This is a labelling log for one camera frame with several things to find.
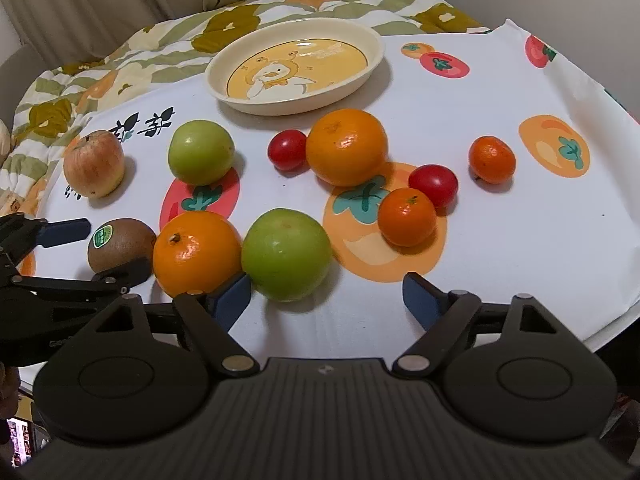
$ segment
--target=plate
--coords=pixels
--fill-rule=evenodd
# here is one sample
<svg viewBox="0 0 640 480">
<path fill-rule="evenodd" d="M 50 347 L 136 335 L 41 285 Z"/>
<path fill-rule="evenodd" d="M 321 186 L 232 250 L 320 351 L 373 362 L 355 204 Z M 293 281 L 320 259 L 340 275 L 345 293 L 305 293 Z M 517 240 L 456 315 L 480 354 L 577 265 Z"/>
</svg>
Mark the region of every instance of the plate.
<svg viewBox="0 0 640 480">
<path fill-rule="evenodd" d="M 252 115 L 308 112 L 355 92 L 385 47 L 372 28 L 338 18 L 276 23 L 234 41 L 205 72 L 219 101 Z"/>
</svg>

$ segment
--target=brown kiwi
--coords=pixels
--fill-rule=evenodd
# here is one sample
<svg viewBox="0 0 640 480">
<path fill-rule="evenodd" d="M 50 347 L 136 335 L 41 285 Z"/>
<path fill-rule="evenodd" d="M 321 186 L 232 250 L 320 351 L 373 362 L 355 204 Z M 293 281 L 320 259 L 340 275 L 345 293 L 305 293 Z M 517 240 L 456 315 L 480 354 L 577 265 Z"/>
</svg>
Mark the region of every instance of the brown kiwi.
<svg viewBox="0 0 640 480">
<path fill-rule="evenodd" d="M 98 227 L 89 240 L 87 259 L 93 272 L 102 272 L 154 253 L 156 234 L 134 218 L 117 218 Z"/>
</svg>

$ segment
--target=silver pin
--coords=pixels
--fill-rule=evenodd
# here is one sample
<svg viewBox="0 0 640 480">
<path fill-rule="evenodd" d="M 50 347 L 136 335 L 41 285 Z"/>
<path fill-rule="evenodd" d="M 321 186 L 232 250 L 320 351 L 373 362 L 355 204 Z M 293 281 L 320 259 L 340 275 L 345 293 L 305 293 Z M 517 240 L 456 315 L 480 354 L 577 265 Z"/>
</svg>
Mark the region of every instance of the silver pin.
<svg viewBox="0 0 640 480">
<path fill-rule="evenodd" d="M 398 366 L 408 372 L 421 372 L 429 368 L 431 362 L 424 356 L 409 354 L 398 359 Z"/>
<path fill-rule="evenodd" d="M 222 361 L 222 365 L 230 372 L 245 372 L 254 366 L 254 360 L 247 355 L 230 355 Z"/>
</svg>

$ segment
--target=green fruit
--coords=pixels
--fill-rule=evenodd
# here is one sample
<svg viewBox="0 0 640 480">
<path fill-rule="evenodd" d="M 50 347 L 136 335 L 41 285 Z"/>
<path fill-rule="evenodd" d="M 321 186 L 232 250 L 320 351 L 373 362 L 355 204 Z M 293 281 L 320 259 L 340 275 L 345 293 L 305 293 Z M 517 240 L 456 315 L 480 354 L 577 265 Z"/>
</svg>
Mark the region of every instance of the green fruit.
<svg viewBox="0 0 640 480">
<path fill-rule="evenodd" d="M 117 218 L 102 224 L 89 239 L 87 259 L 93 272 L 102 272 L 154 253 L 156 234 L 135 218 Z"/>
<path fill-rule="evenodd" d="M 191 186 L 207 186 L 231 169 L 236 148 L 222 126 L 212 121 L 189 121 L 174 132 L 169 145 L 169 168 Z"/>
<path fill-rule="evenodd" d="M 332 254 L 329 237 L 311 216 L 272 209 L 254 222 L 244 238 L 242 270 L 270 300 L 295 301 L 324 280 Z"/>
</svg>

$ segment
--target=duck illustration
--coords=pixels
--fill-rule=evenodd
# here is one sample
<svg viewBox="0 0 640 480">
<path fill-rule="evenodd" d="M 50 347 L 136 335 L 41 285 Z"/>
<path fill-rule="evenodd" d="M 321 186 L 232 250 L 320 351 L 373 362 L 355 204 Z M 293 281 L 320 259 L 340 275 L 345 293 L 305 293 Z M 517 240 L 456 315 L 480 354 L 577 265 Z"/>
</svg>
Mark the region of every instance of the duck illustration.
<svg viewBox="0 0 640 480">
<path fill-rule="evenodd" d="M 266 102 L 295 99 L 305 94 L 306 85 L 315 81 L 296 76 L 300 67 L 293 60 L 297 54 L 294 50 L 289 53 L 288 59 L 256 58 L 258 65 L 246 75 L 246 82 L 250 85 L 247 98 Z"/>
</svg>

